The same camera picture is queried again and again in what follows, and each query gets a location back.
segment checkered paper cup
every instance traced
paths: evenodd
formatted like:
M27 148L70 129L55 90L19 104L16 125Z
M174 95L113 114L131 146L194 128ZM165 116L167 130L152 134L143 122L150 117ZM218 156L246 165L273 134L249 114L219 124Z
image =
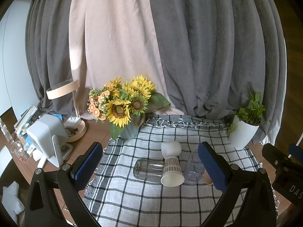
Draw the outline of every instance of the checkered paper cup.
M184 182L184 176L177 157L170 156L164 161L161 183L167 187L179 186Z

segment screw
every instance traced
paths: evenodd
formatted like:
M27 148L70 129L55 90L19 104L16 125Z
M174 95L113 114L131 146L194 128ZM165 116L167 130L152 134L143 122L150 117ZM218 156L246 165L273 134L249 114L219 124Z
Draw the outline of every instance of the screw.
M64 171L66 171L66 170L68 170L70 167L71 167L71 166L70 166L69 164L65 164L65 165L62 166L62 169L63 169Z
M235 171L239 169L239 166L236 164L232 164L230 167L231 167L231 169L233 169Z
M36 173L37 175L40 174L41 172L42 172L41 168L38 168L38 169L35 170L35 173Z
M265 174L265 173L266 173L266 170L265 170L264 168L260 168L260 172L261 172L262 174Z

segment blue gripper pad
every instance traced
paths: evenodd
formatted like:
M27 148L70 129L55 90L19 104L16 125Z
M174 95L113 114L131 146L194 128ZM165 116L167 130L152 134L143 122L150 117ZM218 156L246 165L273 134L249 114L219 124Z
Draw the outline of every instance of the blue gripper pad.
M217 155L207 142L202 142L199 144L198 155L205 167L205 170L209 174L215 188L224 193L228 186L227 177L223 169L219 166L215 157L212 155L212 152L215 154L215 156Z
M303 163L303 150L296 146L295 144L291 144L288 147L288 152L295 157L300 163Z
M99 164L102 155L103 155L103 148L99 142L94 142L92 144L92 148L89 148L87 150L87 154L85 153L84 155L81 155L86 158L84 158L84 160L81 161L81 165L77 165L78 169L73 176L74 188L76 192L85 189L89 179L91 178L93 172L95 171L97 165Z

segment ribbed white pot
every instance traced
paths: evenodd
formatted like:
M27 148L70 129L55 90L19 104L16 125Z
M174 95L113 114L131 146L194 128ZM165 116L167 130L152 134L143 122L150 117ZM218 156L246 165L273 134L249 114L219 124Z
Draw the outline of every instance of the ribbed white pot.
M236 149L244 148L256 133L259 126L249 125L242 120L240 121L238 116L234 116L234 124L236 129L229 135L229 143Z

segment flower bucket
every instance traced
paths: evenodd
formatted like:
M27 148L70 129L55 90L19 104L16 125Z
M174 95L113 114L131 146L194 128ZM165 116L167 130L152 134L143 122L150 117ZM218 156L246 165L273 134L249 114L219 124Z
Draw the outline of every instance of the flower bucket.
M125 129L121 132L120 136L123 139L130 140L137 137L139 134L139 128L143 124L145 119L145 114L138 116L138 115L131 115L131 122L125 126Z
M252 139L259 126L249 125L242 120L240 121L236 115L234 116L233 123L235 124L236 129L234 132L230 133L228 138L229 143L236 149L242 149Z

